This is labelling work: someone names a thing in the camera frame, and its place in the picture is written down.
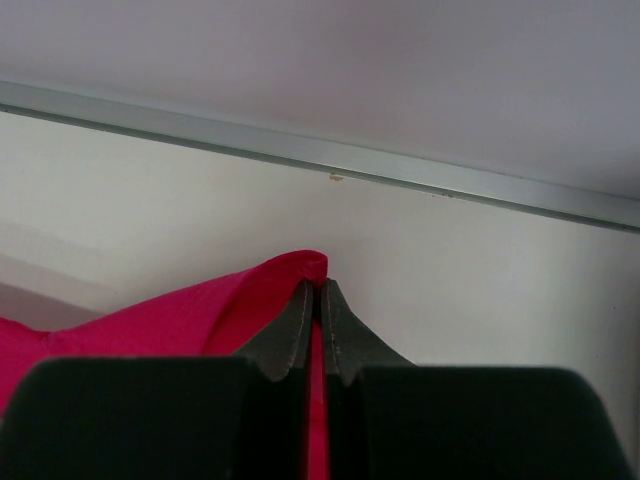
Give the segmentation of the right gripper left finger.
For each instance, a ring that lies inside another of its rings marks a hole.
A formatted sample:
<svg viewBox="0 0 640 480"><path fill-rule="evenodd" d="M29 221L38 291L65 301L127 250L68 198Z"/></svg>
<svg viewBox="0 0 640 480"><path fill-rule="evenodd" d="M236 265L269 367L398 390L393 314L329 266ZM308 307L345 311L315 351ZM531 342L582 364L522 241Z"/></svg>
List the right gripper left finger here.
<svg viewBox="0 0 640 480"><path fill-rule="evenodd" d="M229 356L39 363L2 419L2 477L305 478L313 302L299 283Z"/></svg>

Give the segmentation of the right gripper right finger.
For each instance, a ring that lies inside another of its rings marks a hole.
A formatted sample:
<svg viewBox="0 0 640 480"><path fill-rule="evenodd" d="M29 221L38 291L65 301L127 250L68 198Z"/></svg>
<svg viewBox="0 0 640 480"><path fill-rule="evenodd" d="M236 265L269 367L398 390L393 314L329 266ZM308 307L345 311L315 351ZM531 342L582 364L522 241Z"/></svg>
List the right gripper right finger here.
<svg viewBox="0 0 640 480"><path fill-rule="evenodd" d="M625 479L602 401L559 368L419 366L321 293L333 479Z"/></svg>

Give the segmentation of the pink t shirt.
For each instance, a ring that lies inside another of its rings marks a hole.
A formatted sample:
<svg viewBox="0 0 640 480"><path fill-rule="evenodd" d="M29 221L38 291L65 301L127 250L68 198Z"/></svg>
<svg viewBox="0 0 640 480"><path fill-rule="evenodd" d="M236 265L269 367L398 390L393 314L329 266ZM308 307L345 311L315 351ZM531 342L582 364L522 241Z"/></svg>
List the pink t shirt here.
<svg viewBox="0 0 640 480"><path fill-rule="evenodd" d="M311 283L315 296L327 270L325 255L294 251L70 329L38 331L3 320L1 420L21 381L50 359L229 356L281 313L299 283ZM329 475L321 344L313 312L307 374L308 469L303 479Z"/></svg>

